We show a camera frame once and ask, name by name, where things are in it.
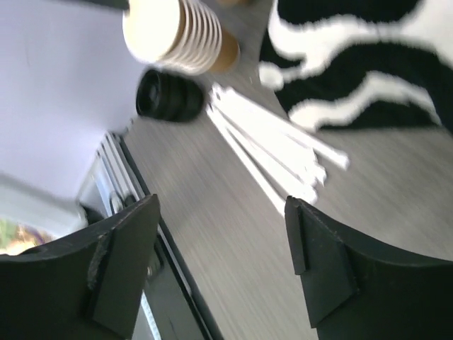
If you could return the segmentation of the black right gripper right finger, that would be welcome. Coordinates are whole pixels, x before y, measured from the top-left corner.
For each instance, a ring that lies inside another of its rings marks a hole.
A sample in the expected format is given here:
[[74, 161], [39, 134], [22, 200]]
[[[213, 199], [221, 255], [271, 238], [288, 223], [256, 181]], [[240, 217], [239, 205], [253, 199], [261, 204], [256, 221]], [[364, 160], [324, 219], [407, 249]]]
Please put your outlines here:
[[370, 237], [294, 197], [294, 272], [320, 339], [451, 339], [452, 262]]

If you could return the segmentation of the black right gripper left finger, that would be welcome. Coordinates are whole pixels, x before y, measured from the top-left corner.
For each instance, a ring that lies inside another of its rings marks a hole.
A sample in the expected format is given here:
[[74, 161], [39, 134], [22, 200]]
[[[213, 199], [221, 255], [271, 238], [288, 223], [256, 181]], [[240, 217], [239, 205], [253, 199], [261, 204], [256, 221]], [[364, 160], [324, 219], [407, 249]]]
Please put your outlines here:
[[1, 257], [2, 339], [131, 339], [160, 218], [157, 195]]

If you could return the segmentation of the white wrapped straw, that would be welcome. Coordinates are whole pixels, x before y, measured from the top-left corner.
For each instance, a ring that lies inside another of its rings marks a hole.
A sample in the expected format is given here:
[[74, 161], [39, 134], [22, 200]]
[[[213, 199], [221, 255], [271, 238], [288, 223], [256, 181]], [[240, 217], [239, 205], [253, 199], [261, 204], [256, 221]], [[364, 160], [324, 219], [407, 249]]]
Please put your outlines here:
[[264, 107], [247, 99], [231, 87], [224, 88], [218, 83], [214, 83], [211, 93], [214, 104], [239, 126], [251, 128], [252, 131], [258, 131], [259, 129], [278, 131], [283, 135], [291, 137], [300, 144], [312, 148], [338, 167], [342, 169], [349, 167], [350, 160], [345, 152], [335, 149], [305, 131], [300, 130], [291, 124], [291, 122], [264, 109]]
[[[212, 93], [211, 106], [218, 108], [213, 101]], [[326, 180], [326, 170], [318, 163], [317, 156], [314, 150], [305, 145], [295, 142], [286, 135], [283, 135], [275, 130], [252, 131], [250, 127], [241, 127], [233, 120], [222, 113], [231, 123], [243, 130], [248, 136], [252, 137], [257, 144], [262, 145], [264, 149], [269, 151], [276, 157], [279, 157], [281, 162], [286, 165], [291, 172], [298, 173], [302, 176], [303, 171], [316, 173], [318, 178], [317, 185], [323, 185]]]
[[303, 171], [302, 176], [293, 173], [284, 165], [279, 157], [274, 156], [260, 144], [248, 136], [243, 130], [231, 123], [218, 108], [211, 106], [214, 112], [219, 113], [222, 122], [226, 124], [234, 139], [241, 145], [243, 150], [252, 159], [253, 163], [263, 173], [273, 188], [278, 192], [280, 189], [286, 194], [315, 203], [318, 199], [316, 185], [318, 178], [316, 173]]
[[252, 175], [254, 181], [260, 186], [261, 190], [268, 197], [269, 201], [273, 204], [276, 211], [284, 217], [285, 216], [285, 200], [280, 194], [273, 188], [270, 182], [266, 179], [263, 173], [253, 163], [252, 159], [243, 150], [241, 145], [234, 139], [230, 130], [226, 127], [227, 125], [222, 122], [222, 117], [219, 113], [214, 112], [212, 109], [206, 110], [207, 116], [210, 118], [214, 126], [219, 131], [220, 135], [228, 143], [231, 149], [234, 151], [236, 156], [239, 158], [241, 163], [246, 167], [250, 175]]

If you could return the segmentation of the stack of black lids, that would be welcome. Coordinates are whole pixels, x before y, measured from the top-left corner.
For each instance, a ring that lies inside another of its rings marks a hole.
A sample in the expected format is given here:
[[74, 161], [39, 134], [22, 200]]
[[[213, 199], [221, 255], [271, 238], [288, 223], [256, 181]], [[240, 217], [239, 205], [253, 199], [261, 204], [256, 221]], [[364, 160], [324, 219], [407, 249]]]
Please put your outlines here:
[[188, 123], [202, 112], [204, 105], [204, 89], [179, 74], [148, 69], [137, 87], [135, 107], [141, 117]]

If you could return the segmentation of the stack of paper cups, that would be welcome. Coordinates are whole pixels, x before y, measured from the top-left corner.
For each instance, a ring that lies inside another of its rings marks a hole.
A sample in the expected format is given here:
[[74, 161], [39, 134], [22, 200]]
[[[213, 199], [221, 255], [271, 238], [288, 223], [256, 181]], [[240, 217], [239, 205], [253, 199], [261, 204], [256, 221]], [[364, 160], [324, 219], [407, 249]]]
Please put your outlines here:
[[188, 75], [227, 72], [240, 56], [236, 38], [201, 1], [130, 1], [122, 32], [136, 60]]

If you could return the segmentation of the aluminium frame rail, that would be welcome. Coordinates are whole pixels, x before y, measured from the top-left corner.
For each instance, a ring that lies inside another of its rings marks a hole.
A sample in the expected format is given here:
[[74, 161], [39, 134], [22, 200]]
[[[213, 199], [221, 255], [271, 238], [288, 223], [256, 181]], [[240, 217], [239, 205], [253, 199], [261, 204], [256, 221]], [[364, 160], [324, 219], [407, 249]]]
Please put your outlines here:
[[[79, 191], [82, 204], [110, 217], [149, 194], [123, 136], [108, 133]], [[149, 260], [133, 339], [221, 339], [164, 221]]]

